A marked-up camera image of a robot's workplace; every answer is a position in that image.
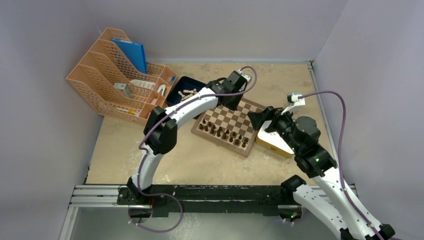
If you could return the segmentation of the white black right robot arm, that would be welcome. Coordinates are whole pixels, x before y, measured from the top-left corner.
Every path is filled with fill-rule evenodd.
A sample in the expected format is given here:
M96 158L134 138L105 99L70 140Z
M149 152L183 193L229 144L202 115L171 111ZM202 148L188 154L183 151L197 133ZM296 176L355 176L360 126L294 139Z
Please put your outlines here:
M297 202L307 208L339 240L389 240L396 234L391 225L381 223L370 214L346 185L340 167L319 144L321 131L313 118L293 119L289 111L272 106L247 115L255 130L269 122L265 131L276 134L277 140L290 148L300 170L318 184L329 199L313 193L311 186L294 175L281 184L280 196L284 202Z

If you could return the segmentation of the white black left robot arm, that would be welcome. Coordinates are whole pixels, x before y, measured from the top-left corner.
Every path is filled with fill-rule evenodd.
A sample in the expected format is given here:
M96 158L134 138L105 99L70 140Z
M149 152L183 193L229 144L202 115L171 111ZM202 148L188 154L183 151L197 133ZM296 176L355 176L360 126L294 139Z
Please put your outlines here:
M149 199L148 188L163 158L177 143L177 133L188 120L218 106L236 110L244 93L256 83L257 77L249 77L242 70L233 71L226 78L208 82L205 87L188 99L167 108L155 107L144 128L144 139L139 145L143 152L138 169L126 184L128 195L138 205Z

